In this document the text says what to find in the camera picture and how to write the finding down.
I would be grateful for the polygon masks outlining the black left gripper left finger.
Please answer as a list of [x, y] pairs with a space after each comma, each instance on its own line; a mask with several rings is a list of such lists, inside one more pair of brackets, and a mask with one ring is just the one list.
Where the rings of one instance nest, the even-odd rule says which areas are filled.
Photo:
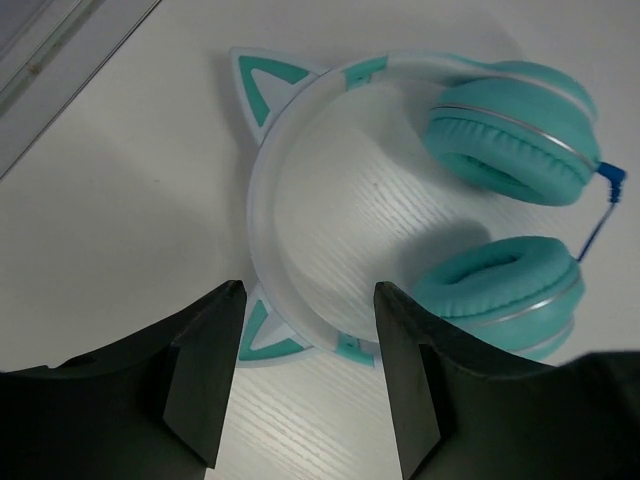
[[57, 367], [1, 376], [5, 479], [201, 479], [214, 468], [246, 291], [181, 311]]

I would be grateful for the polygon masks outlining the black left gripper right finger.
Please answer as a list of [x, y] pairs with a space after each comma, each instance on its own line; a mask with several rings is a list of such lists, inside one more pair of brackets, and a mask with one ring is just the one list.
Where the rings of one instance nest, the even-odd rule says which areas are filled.
[[464, 332], [389, 282], [374, 293], [405, 479], [635, 479], [639, 355], [559, 366]]

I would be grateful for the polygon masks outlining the teal cat ear headphones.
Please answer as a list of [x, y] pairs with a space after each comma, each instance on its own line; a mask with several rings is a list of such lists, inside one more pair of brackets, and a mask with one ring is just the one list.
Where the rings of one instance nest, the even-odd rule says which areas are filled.
[[242, 366], [321, 352], [378, 367], [382, 281], [516, 355], [566, 341], [582, 258], [540, 217], [577, 202], [601, 165], [579, 82], [424, 50], [334, 69], [257, 48], [230, 60], [258, 146]]

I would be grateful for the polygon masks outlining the aluminium left side rail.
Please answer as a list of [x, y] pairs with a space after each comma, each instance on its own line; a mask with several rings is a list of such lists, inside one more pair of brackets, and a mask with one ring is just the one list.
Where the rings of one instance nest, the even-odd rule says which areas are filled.
[[1, 3], [1, 175], [151, 14], [152, 0]]

